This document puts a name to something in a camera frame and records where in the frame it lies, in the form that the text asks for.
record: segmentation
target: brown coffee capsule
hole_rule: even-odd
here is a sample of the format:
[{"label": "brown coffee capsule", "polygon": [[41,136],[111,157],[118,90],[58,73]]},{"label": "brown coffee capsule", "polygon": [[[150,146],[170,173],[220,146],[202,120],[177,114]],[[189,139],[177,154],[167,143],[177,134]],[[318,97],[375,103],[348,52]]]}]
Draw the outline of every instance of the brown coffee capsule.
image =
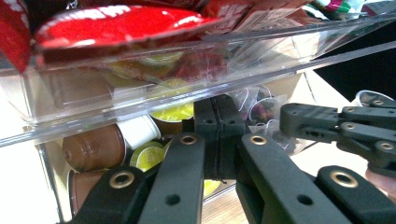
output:
[{"label": "brown coffee capsule", "polygon": [[69,191],[70,209],[73,217],[76,216],[91,189],[96,185],[104,173],[104,170],[85,173],[75,173],[73,170],[69,172],[67,187]]},{"label": "brown coffee capsule", "polygon": [[64,158],[76,171],[102,170],[122,164],[126,146],[117,124],[68,136]]}]

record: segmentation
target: transparent plastic shelf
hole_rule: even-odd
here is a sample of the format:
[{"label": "transparent plastic shelf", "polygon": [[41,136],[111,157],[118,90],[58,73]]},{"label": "transparent plastic shelf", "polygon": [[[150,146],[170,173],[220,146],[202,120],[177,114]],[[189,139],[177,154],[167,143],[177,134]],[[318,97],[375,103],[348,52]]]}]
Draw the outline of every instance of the transparent plastic shelf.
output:
[{"label": "transparent plastic shelf", "polygon": [[395,42],[320,60],[318,56],[392,21],[396,13],[248,34],[209,35],[201,41],[117,57],[30,66],[19,74],[0,62],[0,85],[23,119],[20,133],[0,147],[85,132],[151,111],[340,63]]}]

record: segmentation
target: red package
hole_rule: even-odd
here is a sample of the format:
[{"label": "red package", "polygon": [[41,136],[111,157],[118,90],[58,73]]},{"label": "red package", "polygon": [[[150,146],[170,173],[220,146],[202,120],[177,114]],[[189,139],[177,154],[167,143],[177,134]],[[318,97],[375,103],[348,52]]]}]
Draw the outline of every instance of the red package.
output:
[{"label": "red package", "polygon": [[114,5],[141,5],[149,7],[180,7],[195,10],[209,0],[78,0],[82,7],[104,7]]},{"label": "red package", "polygon": [[38,64],[72,62],[156,48],[219,24],[184,9],[140,6],[83,8],[60,14],[36,33]]},{"label": "red package", "polygon": [[256,0],[254,7],[234,29],[236,32],[263,30],[269,22],[286,18],[312,0]]},{"label": "red package", "polygon": [[22,73],[29,63],[30,32],[25,5],[19,0],[0,0],[0,50]]},{"label": "red package", "polygon": [[204,17],[227,19],[226,22],[208,31],[221,35],[230,32],[253,7],[253,0],[210,0],[200,11]]}]

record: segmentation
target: dark background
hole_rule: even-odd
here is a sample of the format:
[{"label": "dark background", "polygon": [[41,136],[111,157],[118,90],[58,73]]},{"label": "dark background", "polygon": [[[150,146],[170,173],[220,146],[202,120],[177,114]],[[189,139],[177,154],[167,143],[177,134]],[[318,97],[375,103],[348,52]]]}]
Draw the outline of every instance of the dark background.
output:
[{"label": "dark background", "polygon": [[[396,40],[396,22],[335,49],[324,57],[394,40]],[[361,90],[378,91],[396,99],[394,90],[396,49],[385,50],[315,71],[349,101],[352,101],[356,93]]]}]

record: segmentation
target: clear plastic bin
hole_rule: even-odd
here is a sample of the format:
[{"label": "clear plastic bin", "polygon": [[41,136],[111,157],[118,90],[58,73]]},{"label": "clear plastic bin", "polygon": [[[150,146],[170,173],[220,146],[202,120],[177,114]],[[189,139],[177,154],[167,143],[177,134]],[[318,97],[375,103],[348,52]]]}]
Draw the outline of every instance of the clear plastic bin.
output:
[{"label": "clear plastic bin", "polygon": [[48,63],[45,68],[33,64],[22,75],[3,59],[0,85],[26,127],[0,139],[0,146],[30,139],[45,142],[395,48],[391,42],[317,60],[394,20],[396,14],[389,13],[289,29],[208,35],[201,41],[100,60]]}]

